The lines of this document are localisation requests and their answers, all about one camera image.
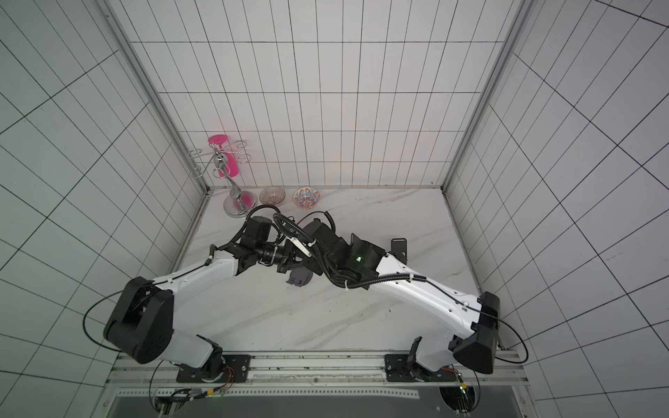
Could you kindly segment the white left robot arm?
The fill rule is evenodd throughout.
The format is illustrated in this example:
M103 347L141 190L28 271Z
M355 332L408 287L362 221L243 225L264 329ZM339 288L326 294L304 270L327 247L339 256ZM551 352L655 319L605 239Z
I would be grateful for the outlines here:
M226 244L212 245L203 261L153 280L138 276L115 292L118 301L96 343L139 364L171 362L205 382L219 381L226 373L220 345L177 327L179 310L257 264L294 268L299 256L310 256L314 244L279 209L270 218L251 212L236 235Z

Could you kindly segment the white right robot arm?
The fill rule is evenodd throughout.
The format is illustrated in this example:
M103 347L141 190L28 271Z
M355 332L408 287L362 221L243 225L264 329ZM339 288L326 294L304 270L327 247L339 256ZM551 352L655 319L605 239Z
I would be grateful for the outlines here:
M435 373L458 363L479 374L493 373L500 359L499 329L505 325L498 296L456 291L356 235L350 241L343 240L318 219L301 227L283 214L274 214L273 222L297 251L283 262L284 268L308 269L346 291L363 289L388 294L445 325L444 336L431 341L418 337L413 342L411 351L420 370Z

